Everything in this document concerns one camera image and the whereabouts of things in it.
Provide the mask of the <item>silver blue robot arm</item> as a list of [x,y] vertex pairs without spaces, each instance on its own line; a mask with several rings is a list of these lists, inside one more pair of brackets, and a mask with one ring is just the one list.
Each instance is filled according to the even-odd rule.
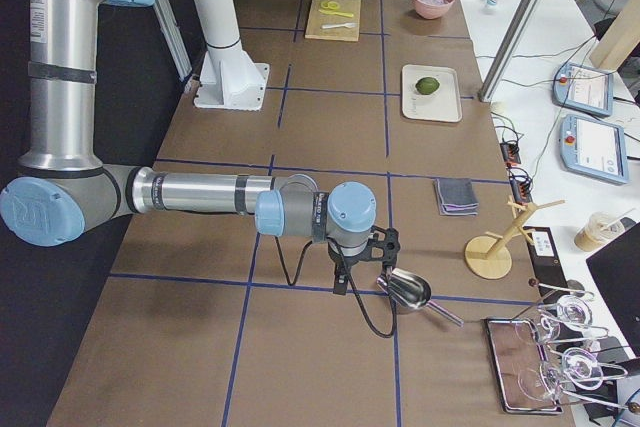
[[287,178],[180,174],[102,162],[93,151],[98,8],[155,0],[30,0],[30,148],[1,193],[1,216],[23,241],[70,242],[113,218],[149,211],[238,214],[257,231],[324,243],[334,292],[353,288],[352,267],[374,248],[376,200],[358,182],[322,192]]

